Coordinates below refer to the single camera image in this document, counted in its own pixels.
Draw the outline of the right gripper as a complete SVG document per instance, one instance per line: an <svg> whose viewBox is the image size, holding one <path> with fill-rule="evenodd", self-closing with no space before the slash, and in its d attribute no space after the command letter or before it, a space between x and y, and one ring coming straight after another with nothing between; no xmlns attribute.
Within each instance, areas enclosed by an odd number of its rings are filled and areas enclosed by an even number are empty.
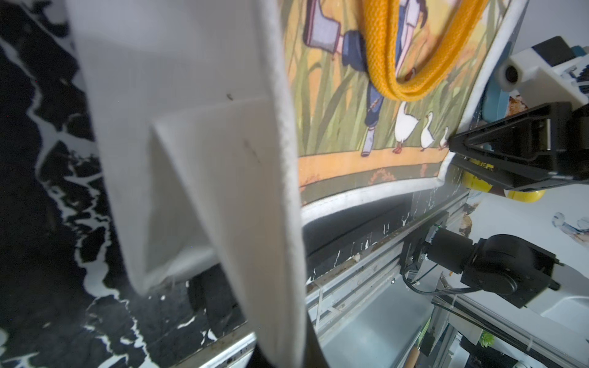
<svg viewBox="0 0 589 368"><path fill-rule="evenodd" d="M450 138L451 164L463 171L462 184L477 191L542 191L557 179L588 179L588 104L553 102L517 113ZM496 156L546 153L544 179L533 180L489 163L466 158L470 152Z"/></svg>

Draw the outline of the cream bag yellow handles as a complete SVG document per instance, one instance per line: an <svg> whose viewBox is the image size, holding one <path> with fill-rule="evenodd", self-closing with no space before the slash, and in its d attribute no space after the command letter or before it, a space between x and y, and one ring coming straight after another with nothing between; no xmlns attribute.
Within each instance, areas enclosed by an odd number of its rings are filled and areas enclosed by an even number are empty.
<svg viewBox="0 0 589 368"><path fill-rule="evenodd" d="M303 228L444 184L447 149L405 147L400 112L465 127L523 1L389 1L388 80L342 65L371 1L68 1L91 122L133 288L221 265L264 357L301 367Z"/></svg>

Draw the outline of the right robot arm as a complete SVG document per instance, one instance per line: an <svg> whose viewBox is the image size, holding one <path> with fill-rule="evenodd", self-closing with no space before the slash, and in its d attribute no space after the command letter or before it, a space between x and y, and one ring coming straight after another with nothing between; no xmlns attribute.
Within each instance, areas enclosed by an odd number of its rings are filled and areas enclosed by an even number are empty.
<svg viewBox="0 0 589 368"><path fill-rule="evenodd" d="M457 166L500 190L524 194L588 182L588 108L553 102L452 137ZM485 291L581 336L588 280L540 246L499 234L477 242L433 225L427 257L461 277L460 293Z"/></svg>

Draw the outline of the black canvas bag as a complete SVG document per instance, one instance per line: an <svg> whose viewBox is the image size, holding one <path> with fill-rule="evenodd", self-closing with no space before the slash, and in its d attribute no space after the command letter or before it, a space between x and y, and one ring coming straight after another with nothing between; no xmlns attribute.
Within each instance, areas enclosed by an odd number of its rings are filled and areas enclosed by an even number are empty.
<svg viewBox="0 0 589 368"><path fill-rule="evenodd" d="M350 257L373 248L399 228L437 207L441 190L382 199L309 222L303 228L307 256L305 283L328 273ZM194 322L206 342L245 323L221 265L187 282Z"/></svg>

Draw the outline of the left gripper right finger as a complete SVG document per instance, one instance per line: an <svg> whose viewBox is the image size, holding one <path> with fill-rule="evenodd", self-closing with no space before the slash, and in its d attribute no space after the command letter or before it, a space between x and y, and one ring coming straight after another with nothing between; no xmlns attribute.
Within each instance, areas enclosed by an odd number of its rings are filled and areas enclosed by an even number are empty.
<svg viewBox="0 0 589 368"><path fill-rule="evenodd" d="M303 368L329 368L310 317L307 317L306 324Z"/></svg>

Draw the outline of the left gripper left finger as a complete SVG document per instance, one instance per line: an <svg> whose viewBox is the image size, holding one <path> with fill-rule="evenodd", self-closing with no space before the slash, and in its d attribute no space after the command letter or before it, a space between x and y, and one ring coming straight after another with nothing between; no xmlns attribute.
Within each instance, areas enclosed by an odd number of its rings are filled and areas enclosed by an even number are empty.
<svg viewBox="0 0 589 368"><path fill-rule="evenodd" d="M268 361L266 356L263 354L262 349L259 345L256 345L246 368L274 368L274 366Z"/></svg>

